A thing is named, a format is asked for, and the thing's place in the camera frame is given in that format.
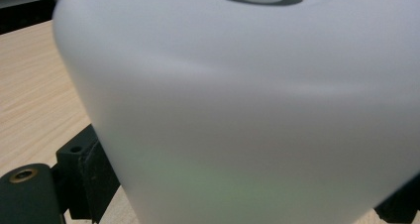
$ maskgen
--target light wood grain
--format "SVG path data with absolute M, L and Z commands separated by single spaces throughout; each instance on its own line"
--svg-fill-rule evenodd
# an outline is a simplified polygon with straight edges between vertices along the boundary
M 53 43 L 51 25 L 0 36 L 0 175 L 32 163 L 52 166 L 55 151 L 90 123 Z M 66 218 L 69 224 L 90 223 Z M 139 223 L 122 188 L 101 223 Z M 384 223 L 370 211 L 354 224 Z M 420 224 L 419 215 L 414 223 Z

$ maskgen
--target black bracket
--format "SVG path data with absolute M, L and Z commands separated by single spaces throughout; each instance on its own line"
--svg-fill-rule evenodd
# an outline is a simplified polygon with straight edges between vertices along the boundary
M 387 223 L 412 223 L 420 210 L 420 174 L 386 198 L 374 209 Z
M 91 125 L 56 152 L 57 164 L 27 165 L 0 178 L 0 223 L 99 223 L 120 186 Z

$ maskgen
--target wooden table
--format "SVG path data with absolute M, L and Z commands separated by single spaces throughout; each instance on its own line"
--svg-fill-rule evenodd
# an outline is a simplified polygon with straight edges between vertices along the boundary
M 89 123 L 55 48 L 51 22 L 0 36 L 0 175 L 32 163 L 52 166 L 55 151 Z M 90 223 L 66 216 L 70 224 Z M 101 223 L 139 223 L 122 188 Z M 384 223 L 370 211 L 355 224 Z M 414 223 L 420 224 L 419 215 Z

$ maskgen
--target white cylindrical object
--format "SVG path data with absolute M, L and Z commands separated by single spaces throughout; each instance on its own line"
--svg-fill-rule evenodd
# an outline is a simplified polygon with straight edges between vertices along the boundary
M 352 223 L 420 168 L 420 0 L 60 0 L 143 224 Z

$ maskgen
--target frosted white cover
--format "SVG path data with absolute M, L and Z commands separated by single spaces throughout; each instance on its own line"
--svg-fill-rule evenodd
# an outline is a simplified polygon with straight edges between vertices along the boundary
M 352 223 L 420 168 L 420 0 L 61 0 L 143 224 Z

